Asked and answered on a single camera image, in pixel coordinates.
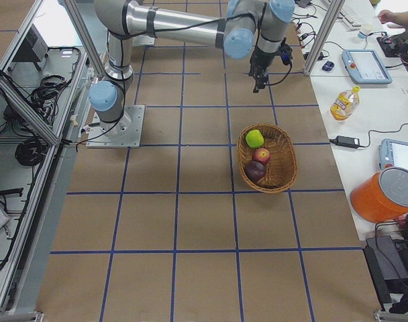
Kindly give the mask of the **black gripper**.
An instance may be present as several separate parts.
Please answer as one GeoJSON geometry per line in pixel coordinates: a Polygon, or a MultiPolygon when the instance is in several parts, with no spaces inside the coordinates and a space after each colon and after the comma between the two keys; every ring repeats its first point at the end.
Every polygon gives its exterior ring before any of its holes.
{"type": "Polygon", "coordinates": [[[268,85],[268,68],[276,56],[281,58],[285,66],[292,64],[292,48],[286,43],[286,38],[271,41],[265,37],[258,37],[250,57],[248,72],[248,76],[255,81],[253,93],[258,93],[268,85]]]}

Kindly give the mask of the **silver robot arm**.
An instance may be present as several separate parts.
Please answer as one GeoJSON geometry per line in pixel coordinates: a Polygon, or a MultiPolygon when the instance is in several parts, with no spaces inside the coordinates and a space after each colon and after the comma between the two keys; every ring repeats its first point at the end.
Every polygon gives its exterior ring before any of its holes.
{"type": "Polygon", "coordinates": [[[109,61],[103,80],[91,87],[89,99],[103,133],[124,134],[132,125],[125,96],[134,78],[131,50],[134,37],[176,40],[222,49],[234,59],[250,59],[254,93],[271,86],[268,67],[279,56],[292,65],[285,32],[293,1],[230,1],[226,17],[216,18],[159,7],[141,1],[96,1],[95,12],[107,28],[109,61]]]}

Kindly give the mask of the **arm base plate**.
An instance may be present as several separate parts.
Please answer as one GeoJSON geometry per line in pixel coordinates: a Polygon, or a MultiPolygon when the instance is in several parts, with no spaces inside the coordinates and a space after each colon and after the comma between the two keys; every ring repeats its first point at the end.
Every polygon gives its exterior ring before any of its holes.
{"type": "Polygon", "coordinates": [[[93,123],[99,125],[89,131],[88,148],[139,148],[142,136],[142,126],[145,114],[145,105],[126,105],[123,118],[111,129],[106,123],[99,123],[96,112],[93,123]]]}

